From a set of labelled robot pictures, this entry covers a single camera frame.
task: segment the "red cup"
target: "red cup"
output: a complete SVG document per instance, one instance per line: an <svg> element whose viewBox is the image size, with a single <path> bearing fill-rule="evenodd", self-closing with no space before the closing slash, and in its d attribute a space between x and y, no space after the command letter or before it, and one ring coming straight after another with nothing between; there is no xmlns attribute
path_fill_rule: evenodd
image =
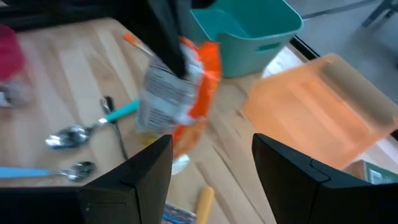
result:
<svg viewBox="0 0 398 224"><path fill-rule="evenodd" d="M25 57L18 44L17 35L7 27L0 25L0 83L19 73L25 65Z"/></svg>

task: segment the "green box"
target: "green box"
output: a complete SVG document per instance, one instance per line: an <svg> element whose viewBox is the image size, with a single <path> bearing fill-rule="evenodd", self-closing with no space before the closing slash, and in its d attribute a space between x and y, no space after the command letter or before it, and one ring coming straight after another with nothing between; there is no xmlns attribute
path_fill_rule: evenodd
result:
<svg viewBox="0 0 398 224"><path fill-rule="evenodd" d="M352 163L344 171L371 184L398 183L397 174L364 160Z"/></svg>

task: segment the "orange plastic tray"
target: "orange plastic tray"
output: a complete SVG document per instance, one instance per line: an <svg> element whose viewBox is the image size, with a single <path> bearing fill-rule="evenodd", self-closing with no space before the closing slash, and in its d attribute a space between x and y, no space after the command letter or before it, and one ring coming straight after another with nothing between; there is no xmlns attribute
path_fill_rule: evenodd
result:
<svg viewBox="0 0 398 224"><path fill-rule="evenodd" d="M257 131L344 169L397 127L398 107L337 55L254 84L245 112Z"/></svg>

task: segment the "yellow marker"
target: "yellow marker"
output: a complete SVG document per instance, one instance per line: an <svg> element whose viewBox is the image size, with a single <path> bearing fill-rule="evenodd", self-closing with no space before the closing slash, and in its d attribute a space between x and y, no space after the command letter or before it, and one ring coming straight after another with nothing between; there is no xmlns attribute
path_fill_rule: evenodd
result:
<svg viewBox="0 0 398 224"><path fill-rule="evenodd" d="M206 186L201 191L199 202L197 205L197 224L206 224L207 218L213 205L214 190L210 186Z"/></svg>

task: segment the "plastic bag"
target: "plastic bag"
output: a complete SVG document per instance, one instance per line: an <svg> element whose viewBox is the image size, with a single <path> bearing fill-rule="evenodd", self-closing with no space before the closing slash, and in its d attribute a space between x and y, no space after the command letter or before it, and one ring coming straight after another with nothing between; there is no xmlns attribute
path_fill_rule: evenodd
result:
<svg viewBox="0 0 398 224"><path fill-rule="evenodd" d="M176 77L153 57L135 117L136 131L142 134L145 144L159 135L173 134L175 159L189 153L198 142L221 78L217 43L195 47L181 38L181 48L187 61L185 79Z"/></svg>

